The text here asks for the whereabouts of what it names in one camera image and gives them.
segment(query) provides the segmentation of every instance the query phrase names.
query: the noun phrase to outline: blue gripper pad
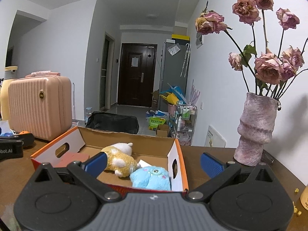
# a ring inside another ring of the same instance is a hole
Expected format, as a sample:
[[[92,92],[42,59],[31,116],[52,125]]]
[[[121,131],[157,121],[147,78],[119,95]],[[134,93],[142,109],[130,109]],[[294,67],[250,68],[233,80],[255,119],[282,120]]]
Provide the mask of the blue gripper pad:
[[[89,160],[82,163],[81,168],[92,175],[97,177],[107,167],[107,155],[104,152],[99,152]]]
[[[210,178],[215,177],[220,174],[225,169],[225,163],[217,160],[215,157],[211,156],[209,153],[203,153],[200,158],[200,164],[204,172]]]

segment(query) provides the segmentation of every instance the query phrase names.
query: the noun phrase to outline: table surface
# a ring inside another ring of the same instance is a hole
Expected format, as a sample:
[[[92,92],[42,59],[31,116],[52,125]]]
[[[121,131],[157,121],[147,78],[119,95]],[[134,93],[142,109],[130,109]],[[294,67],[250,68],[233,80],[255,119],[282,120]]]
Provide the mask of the table surface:
[[[0,216],[7,205],[13,204],[21,190],[32,176],[34,169],[30,156],[43,147],[47,142],[36,140],[31,148],[24,150],[24,157],[9,159],[0,162]],[[190,190],[200,186],[210,178],[200,167],[200,155],[208,152],[222,162],[233,159],[233,148],[209,148],[196,146],[182,146],[184,163]],[[300,203],[300,194],[304,190],[304,184],[294,176],[279,161],[275,160],[271,166],[280,183],[284,186],[290,198],[294,201],[297,209],[302,212],[301,216],[294,214],[287,231],[307,231],[308,211]]]

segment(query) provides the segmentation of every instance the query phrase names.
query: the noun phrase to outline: suitcase lock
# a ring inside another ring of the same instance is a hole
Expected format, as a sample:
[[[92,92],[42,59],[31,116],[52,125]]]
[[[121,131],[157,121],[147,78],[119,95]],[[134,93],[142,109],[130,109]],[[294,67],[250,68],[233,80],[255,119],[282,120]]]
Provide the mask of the suitcase lock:
[[[39,96],[41,99],[43,99],[43,98],[44,98],[44,91],[41,90],[41,91],[39,92],[38,96]]]

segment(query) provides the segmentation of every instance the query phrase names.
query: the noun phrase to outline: floor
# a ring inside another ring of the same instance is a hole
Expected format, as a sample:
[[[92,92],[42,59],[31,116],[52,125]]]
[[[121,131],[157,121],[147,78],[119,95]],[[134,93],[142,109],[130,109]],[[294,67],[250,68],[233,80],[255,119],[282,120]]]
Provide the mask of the floor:
[[[147,135],[147,136],[155,136],[156,133],[153,130],[149,130],[148,121],[145,118],[145,113],[148,108],[134,107],[134,106],[126,106],[126,105],[116,105],[109,109],[107,112],[118,114],[118,115],[129,115],[136,116],[139,123],[139,132],[138,135]]]

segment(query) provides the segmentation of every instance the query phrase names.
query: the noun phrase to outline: green bag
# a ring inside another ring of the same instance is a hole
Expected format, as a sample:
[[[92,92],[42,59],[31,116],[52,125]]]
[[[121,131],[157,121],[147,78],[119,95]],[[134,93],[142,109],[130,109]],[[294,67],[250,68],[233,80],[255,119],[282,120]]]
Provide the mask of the green bag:
[[[159,116],[151,116],[149,122],[150,122],[149,130],[156,130],[158,125],[165,124],[166,119],[161,118]]]

